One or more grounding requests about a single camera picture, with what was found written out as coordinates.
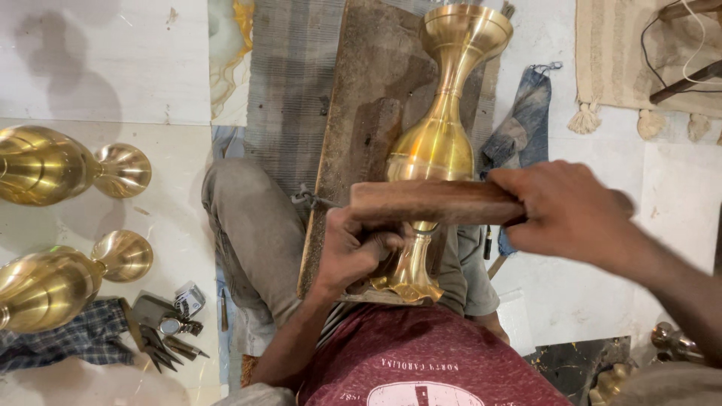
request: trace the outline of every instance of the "knee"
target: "knee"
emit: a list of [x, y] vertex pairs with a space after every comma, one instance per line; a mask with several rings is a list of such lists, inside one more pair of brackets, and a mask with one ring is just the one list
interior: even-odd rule
[[248, 196], [260, 194], [272, 185], [270, 177], [257, 164], [245, 158], [217, 160], [211, 165], [203, 182], [203, 200], [214, 196]]

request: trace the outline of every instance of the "hand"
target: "hand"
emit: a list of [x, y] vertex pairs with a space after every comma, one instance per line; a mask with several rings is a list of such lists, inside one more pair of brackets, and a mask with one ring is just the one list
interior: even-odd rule
[[326, 213], [326, 237], [318, 274], [311, 290], [336, 300], [344, 290], [378, 267], [383, 249], [404, 247], [404, 239], [388, 223], [361, 223], [351, 218], [349, 207]]
[[487, 180], [524, 203], [529, 220], [506, 230], [511, 244], [522, 251], [563, 256], [613, 272], [611, 261], [646, 240], [585, 165], [558, 160], [494, 169]]

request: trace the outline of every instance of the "watch face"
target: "watch face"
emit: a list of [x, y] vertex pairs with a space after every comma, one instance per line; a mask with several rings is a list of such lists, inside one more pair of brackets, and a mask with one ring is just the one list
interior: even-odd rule
[[175, 334], [181, 329], [181, 323], [176, 319], [163, 319], [158, 329], [163, 334]]

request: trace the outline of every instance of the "wire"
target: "wire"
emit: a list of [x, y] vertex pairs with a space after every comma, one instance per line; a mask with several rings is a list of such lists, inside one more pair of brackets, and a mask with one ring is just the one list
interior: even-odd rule
[[[667, 8], [669, 6], [672, 6], [674, 4], [679, 3], [680, 1], [686, 1], [686, 0], [677, 0], [674, 3], [667, 4], [664, 8]], [[652, 22], [647, 25], [647, 27], [642, 31], [642, 37], [640, 39], [642, 43], [642, 52], [644, 53], [644, 62], [647, 63], [647, 67], [654, 73], [655, 76], [657, 76], [657, 79], [659, 79], [659, 82], [662, 83], [664, 87], [668, 87], [667, 83], [662, 79], [661, 76], [659, 76], [659, 73], [657, 73], [657, 70], [652, 67], [652, 64], [649, 62], [649, 56], [647, 54], [647, 47], [644, 45], [644, 35], [647, 33], [647, 30], [649, 30], [649, 27], [651, 27], [655, 22], [659, 21], [659, 15], [652, 20]], [[722, 93], [722, 90], [683, 90], [681, 92], [675, 92], [675, 93]]]
[[700, 82], [697, 80], [692, 80], [690, 77], [687, 76], [687, 65], [692, 62], [692, 60], [697, 56], [697, 54], [702, 50], [702, 47], [705, 45], [705, 38], [707, 38], [707, 30], [705, 29], [705, 25], [702, 23], [702, 20], [700, 20], [700, 17], [697, 15], [697, 13], [693, 12], [690, 8], [690, 5], [687, 4], [687, 0], [682, 0], [682, 4], [684, 4], [684, 8], [687, 9], [688, 12], [692, 15], [692, 17], [697, 20], [697, 23], [700, 25], [700, 28], [702, 28], [702, 41], [700, 42], [699, 48], [695, 51], [694, 54], [692, 54], [692, 57], [687, 61], [686, 64], [682, 67], [682, 75], [684, 75], [684, 78], [689, 80], [692, 83], [706, 83], [709, 85], [722, 85], [722, 82]]

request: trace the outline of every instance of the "tile floor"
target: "tile floor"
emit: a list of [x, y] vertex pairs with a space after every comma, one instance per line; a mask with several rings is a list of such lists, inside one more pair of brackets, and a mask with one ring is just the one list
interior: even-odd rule
[[[229, 4], [212, 1], [221, 14]], [[146, 192], [123, 201], [90, 189], [42, 209], [0, 202], [0, 263], [53, 244], [89, 252], [104, 233], [128, 228], [148, 236], [156, 263], [138, 282], [105, 283], [101, 295], [132, 301], [145, 289], [170, 297], [193, 280], [212, 298], [212, 240], [199, 203], [211, 162], [206, 4], [10, 3], [0, 15], [0, 127], [49, 126], [91, 150], [128, 142], [149, 156], [154, 177]], [[587, 163], [608, 186], [629, 193], [638, 205], [635, 221], [710, 272], [722, 201], [722, 148], [714, 142], [722, 124], [714, 122], [710, 133], [692, 144], [686, 139], [686, 115], [669, 113], [663, 134], [643, 142], [636, 133], [637, 112], [602, 107], [598, 131], [572, 133], [566, 124], [577, 111], [575, 2], [560, 0], [555, 7], [533, 0], [513, 3], [516, 32], [502, 55], [496, 122], [508, 112], [525, 66], [562, 61], [565, 67], [551, 73], [550, 157]], [[243, 73], [247, 62], [232, 73]], [[232, 95], [215, 124], [245, 123], [243, 113], [228, 114], [242, 111], [246, 80], [237, 81], [240, 93]], [[631, 334], [633, 353], [641, 359], [647, 355], [648, 332], [667, 318], [634, 284], [561, 259], [519, 254], [507, 261], [493, 285], [499, 294], [521, 289], [534, 345]], [[207, 306], [200, 320], [206, 329], [188, 341], [211, 354], [211, 360], [199, 358], [179, 373], [163, 375], [147, 362], [97, 367], [67, 360], [3, 376], [2, 404], [210, 405], [222, 396], [215, 307]]]

